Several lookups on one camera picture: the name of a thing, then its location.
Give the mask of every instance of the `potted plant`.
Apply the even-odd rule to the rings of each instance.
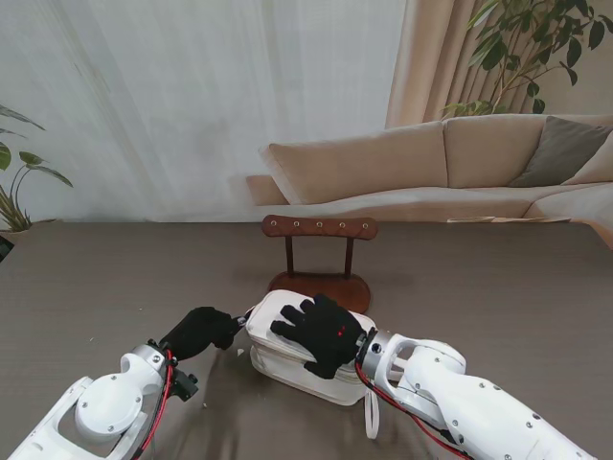
[[[574,86],[579,78],[573,67],[581,57],[581,38],[588,35],[588,48],[595,50],[606,30],[613,34],[613,21],[597,14],[587,0],[487,0],[468,28],[481,25],[493,12],[500,15],[477,35],[479,45],[468,64],[496,72],[491,95],[479,101],[451,103],[443,109],[445,118],[505,113],[505,95],[524,85],[528,97],[533,98],[533,113],[543,113],[545,102],[537,98],[540,87],[536,80],[564,69]],[[563,49],[566,61],[551,64],[551,55]]]
[[[39,129],[44,130],[44,127],[41,125],[38,125],[29,118],[4,107],[3,105],[0,105],[0,115],[14,118],[20,122],[29,123],[35,127],[38,127]],[[9,131],[8,129],[0,128],[0,135],[3,134],[16,135],[25,139],[25,136],[22,136],[21,134]],[[19,159],[23,165],[12,177],[12,180],[7,180],[5,182],[1,180],[4,177],[0,175],[0,218],[2,218],[2,220],[9,227],[8,232],[0,232],[0,235],[13,243],[15,243],[20,234],[32,227],[30,216],[28,216],[25,208],[22,208],[22,206],[19,204],[19,191],[21,189],[21,184],[23,183],[24,178],[30,172],[39,171],[42,173],[47,173],[64,184],[70,187],[73,186],[73,184],[71,184],[70,181],[62,174],[45,166],[46,161],[41,157],[28,151],[20,151]],[[0,142],[0,170],[5,172],[11,164],[11,161],[11,150],[6,146],[6,144]]]

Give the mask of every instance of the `white strap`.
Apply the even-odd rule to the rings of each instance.
[[[368,390],[364,397],[364,420],[366,436],[368,439],[376,439],[376,434],[379,432],[379,402],[371,390]]]

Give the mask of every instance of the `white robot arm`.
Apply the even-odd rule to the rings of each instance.
[[[147,447],[149,434],[155,431],[169,396],[183,401],[196,391],[197,380],[176,369],[176,360],[154,343],[140,345],[121,359],[121,372],[96,380],[84,377],[62,395],[45,418],[9,457],[9,460],[102,460],[66,439],[59,432],[59,422],[74,407],[75,426],[82,440],[89,444],[115,441],[105,460],[123,460],[136,447],[139,433],[148,415],[142,411],[146,395],[160,393],[148,436],[132,452],[138,458]]]
[[[405,348],[411,357],[398,358]],[[595,458],[499,386],[467,376],[464,357],[446,343],[371,331],[355,367],[377,395],[416,419],[439,458]],[[397,386],[394,367],[402,369]]]

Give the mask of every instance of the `table surface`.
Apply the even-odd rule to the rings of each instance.
[[[297,269],[342,270],[339,240],[296,239],[294,250]],[[0,457],[73,381],[116,372],[123,353],[196,306],[246,311],[283,269],[283,240],[255,223],[34,228],[0,264]],[[452,344],[469,374],[608,455],[613,253],[590,227],[385,223],[355,243],[353,269],[371,287],[378,327]],[[242,332],[228,352],[181,365],[200,391],[170,400],[156,458],[425,458],[403,414],[383,404],[369,441],[361,404],[336,406],[258,374],[238,355],[248,347]]]

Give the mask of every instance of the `sofa armrest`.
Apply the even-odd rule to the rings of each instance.
[[[588,223],[613,249],[613,183],[546,196],[524,217],[566,217]]]
[[[249,175],[245,178],[256,206],[289,204],[270,175]]]

